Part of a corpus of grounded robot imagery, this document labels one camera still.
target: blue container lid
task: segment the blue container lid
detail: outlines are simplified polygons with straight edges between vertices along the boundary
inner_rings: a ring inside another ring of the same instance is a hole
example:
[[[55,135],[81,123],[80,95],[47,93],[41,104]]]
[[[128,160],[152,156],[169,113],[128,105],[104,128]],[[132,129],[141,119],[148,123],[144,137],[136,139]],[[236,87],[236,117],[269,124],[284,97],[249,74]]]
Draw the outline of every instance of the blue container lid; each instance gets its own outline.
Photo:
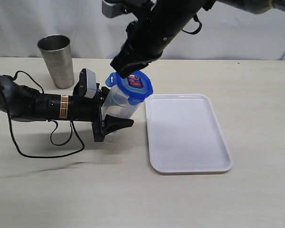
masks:
[[[131,105],[139,104],[153,94],[150,79],[139,70],[127,78],[121,78],[117,72],[114,72],[106,79],[105,84],[108,87],[117,85],[124,94],[129,96],[128,102]]]

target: white tray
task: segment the white tray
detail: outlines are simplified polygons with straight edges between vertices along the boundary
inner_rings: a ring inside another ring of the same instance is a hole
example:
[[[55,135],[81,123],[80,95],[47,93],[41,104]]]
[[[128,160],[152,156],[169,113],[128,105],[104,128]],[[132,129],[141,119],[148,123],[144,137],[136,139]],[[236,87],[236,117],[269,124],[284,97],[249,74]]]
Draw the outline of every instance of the white tray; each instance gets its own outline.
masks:
[[[162,174],[223,173],[232,159],[210,100],[157,94],[146,100],[151,166]]]

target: white wall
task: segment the white wall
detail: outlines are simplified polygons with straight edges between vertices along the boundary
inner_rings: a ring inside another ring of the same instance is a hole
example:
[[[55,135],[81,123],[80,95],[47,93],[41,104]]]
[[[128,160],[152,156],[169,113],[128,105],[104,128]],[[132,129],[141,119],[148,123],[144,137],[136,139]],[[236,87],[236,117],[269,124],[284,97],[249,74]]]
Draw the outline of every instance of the white wall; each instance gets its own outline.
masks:
[[[217,2],[198,15],[202,31],[180,33],[163,58],[285,59],[285,13],[253,15]],[[40,56],[40,38],[64,34],[72,40],[74,57],[112,58],[134,19],[105,18],[101,0],[0,0],[0,56]],[[194,30],[194,22],[186,28]]]

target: orange label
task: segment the orange label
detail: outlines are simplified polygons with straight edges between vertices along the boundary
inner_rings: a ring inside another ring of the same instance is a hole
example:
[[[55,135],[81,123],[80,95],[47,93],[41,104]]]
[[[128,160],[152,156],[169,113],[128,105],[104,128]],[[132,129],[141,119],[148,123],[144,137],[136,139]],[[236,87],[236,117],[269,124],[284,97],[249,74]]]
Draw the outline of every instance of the orange label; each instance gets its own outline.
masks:
[[[60,99],[60,119],[67,119],[67,110],[68,110],[68,96],[61,95]]]

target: table surface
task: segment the table surface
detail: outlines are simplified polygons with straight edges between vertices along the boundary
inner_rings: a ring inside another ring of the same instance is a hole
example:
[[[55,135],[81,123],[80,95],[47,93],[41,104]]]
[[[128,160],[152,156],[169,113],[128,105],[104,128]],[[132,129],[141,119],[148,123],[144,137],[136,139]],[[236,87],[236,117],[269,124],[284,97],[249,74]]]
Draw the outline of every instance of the table surface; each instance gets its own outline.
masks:
[[[104,84],[110,60],[74,59]],[[0,75],[29,72],[48,93],[40,58],[0,58]],[[132,128],[94,143],[89,123],[76,123],[86,150],[62,159],[17,154],[0,112],[0,228],[285,228],[285,61],[159,60],[144,72],[155,93],[200,93],[214,106],[233,158],[220,175],[161,176],[148,161],[145,107]],[[18,83],[36,86],[25,76]],[[57,155],[80,147],[52,146],[54,124],[17,123],[20,148]],[[68,123],[55,136],[63,141]]]

